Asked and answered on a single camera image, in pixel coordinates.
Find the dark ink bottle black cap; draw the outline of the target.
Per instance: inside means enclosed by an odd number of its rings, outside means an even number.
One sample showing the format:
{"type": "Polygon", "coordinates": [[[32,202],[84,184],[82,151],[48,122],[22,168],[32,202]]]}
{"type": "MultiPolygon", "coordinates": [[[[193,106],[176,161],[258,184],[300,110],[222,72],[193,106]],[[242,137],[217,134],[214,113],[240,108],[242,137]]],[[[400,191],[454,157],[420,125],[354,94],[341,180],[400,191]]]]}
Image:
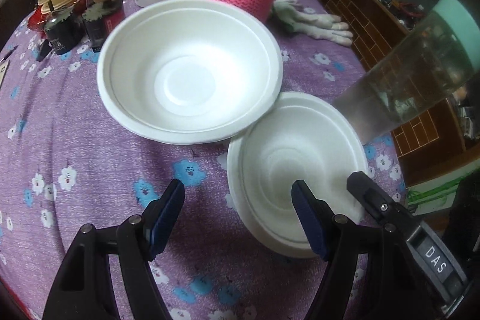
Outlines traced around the dark ink bottle black cap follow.
{"type": "Polygon", "coordinates": [[[53,10],[45,24],[44,32],[55,54],[72,50],[84,36],[84,29],[72,7],[53,10]]]}

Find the white work gloves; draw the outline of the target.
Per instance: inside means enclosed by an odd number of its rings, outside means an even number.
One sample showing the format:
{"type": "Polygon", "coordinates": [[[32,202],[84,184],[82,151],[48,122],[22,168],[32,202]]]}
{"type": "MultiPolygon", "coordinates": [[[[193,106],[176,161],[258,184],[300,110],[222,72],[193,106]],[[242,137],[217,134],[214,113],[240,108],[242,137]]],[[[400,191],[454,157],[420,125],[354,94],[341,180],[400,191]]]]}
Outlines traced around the white work gloves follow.
{"type": "Polygon", "coordinates": [[[307,12],[299,0],[274,0],[271,15],[289,33],[304,34],[315,40],[328,40],[350,47],[353,33],[338,15],[307,12]]]}

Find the clear glass water bottle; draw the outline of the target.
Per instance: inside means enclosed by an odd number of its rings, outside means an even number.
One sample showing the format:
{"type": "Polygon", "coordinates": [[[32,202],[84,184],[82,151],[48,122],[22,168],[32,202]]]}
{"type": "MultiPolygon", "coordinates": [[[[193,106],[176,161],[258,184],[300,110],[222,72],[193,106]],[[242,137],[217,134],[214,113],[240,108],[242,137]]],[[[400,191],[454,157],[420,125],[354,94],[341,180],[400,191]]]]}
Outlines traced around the clear glass water bottle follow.
{"type": "Polygon", "coordinates": [[[333,105],[367,144],[452,95],[478,71],[477,22],[458,0],[439,0],[333,105]]]}

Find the dark ink bottle brown cap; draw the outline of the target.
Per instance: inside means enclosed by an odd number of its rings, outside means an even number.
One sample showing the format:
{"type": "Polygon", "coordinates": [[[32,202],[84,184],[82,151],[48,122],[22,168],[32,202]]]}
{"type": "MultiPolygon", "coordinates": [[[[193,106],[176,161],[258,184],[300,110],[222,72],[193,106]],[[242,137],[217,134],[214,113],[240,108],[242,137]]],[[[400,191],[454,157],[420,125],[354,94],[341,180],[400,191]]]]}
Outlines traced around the dark ink bottle brown cap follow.
{"type": "Polygon", "coordinates": [[[90,46],[98,53],[110,33],[125,18],[123,0],[87,0],[81,18],[90,46]]]}

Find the white paper bowl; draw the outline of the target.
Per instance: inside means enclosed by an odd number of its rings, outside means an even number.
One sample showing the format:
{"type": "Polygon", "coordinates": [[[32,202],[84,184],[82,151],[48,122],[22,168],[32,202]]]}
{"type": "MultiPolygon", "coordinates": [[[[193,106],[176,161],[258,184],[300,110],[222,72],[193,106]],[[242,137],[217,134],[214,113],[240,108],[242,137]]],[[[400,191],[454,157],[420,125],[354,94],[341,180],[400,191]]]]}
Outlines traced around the white paper bowl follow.
{"type": "Polygon", "coordinates": [[[162,1],[133,13],[109,35],[97,64],[112,118],[171,145],[235,136],[272,108],[282,79],[272,33],[215,0],[162,1]]]}
{"type": "Polygon", "coordinates": [[[358,223],[364,209],[347,178],[368,170],[364,147],[334,107],[306,93],[280,93],[272,110],[230,141],[229,192],[242,223],[268,249],[287,257],[314,255],[292,205],[299,179],[337,214],[358,223]]]}

